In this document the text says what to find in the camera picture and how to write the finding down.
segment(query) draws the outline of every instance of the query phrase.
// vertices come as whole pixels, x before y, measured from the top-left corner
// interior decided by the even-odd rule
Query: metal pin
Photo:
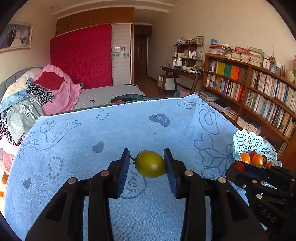
[[[224,184],[224,183],[226,183],[226,178],[225,177],[219,177],[218,178],[218,181],[220,182],[220,183],[222,183],[222,184]]]
[[[76,178],[74,178],[74,177],[69,178],[69,179],[68,179],[68,183],[69,183],[69,184],[74,184],[74,183],[76,183]]]
[[[106,177],[109,176],[110,172],[108,170],[101,171],[101,176]]]
[[[188,176],[188,177],[191,177],[191,176],[193,175],[193,171],[191,171],[191,170],[186,170],[186,171],[184,172],[184,174],[185,174],[186,176]]]

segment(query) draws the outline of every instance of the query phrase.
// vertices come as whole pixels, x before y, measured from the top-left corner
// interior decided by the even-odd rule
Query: desk leg
[[[175,73],[173,73],[173,78],[174,78],[174,83],[175,83],[175,91],[177,91],[177,78],[176,78]]]
[[[165,89],[165,83],[166,83],[166,78],[168,77],[168,71],[165,72],[165,77],[163,78],[163,85],[162,85],[162,89]]]
[[[194,93],[194,91],[195,91],[195,88],[196,88],[196,85],[197,85],[197,82],[198,82],[198,75],[197,76],[195,76],[195,79],[194,79],[194,81],[193,81],[193,85],[192,85],[192,88],[191,88],[191,91],[190,91],[190,94],[192,95],[193,93]]]

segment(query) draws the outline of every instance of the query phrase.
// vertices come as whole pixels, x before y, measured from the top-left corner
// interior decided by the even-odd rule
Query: red mattress
[[[51,64],[61,68],[84,89],[113,85],[111,25],[63,34],[50,40]]]

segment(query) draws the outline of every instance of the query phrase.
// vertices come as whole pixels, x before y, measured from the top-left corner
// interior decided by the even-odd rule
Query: table
[[[166,79],[168,77],[168,73],[169,72],[172,72],[173,73],[173,78],[174,78],[174,83],[175,83],[175,90],[177,90],[177,85],[185,88],[185,89],[189,89],[179,83],[177,83],[177,79],[176,79],[176,75],[179,74],[179,75],[183,75],[183,76],[186,76],[190,79],[193,80],[193,84],[192,84],[192,87],[190,90],[190,94],[192,95],[194,93],[194,90],[196,88],[196,85],[197,85],[197,82],[199,79],[202,79],[202,74],[197,74],[197,73],[189,73],[187,71],[184,71],[184,70],[181,70],[181,69],[174,69],[174,68],[171,68],[171,67],[164,67],[164,66],[161,66],[162,70],[165,71],[165,76],[163,78],[163,85],[162,85],[162,89],[164,89],[165,87],[165,83],[166,83]]]

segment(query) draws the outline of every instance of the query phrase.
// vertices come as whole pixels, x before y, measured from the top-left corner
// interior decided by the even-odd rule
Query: groom
[[[13,26],[13,29],[10,31],[10,34],[8,36],[8,47],[11,46],[13,40],[15,39],[15,35],[16,35],[16,30],[15,30],[15,25]]]

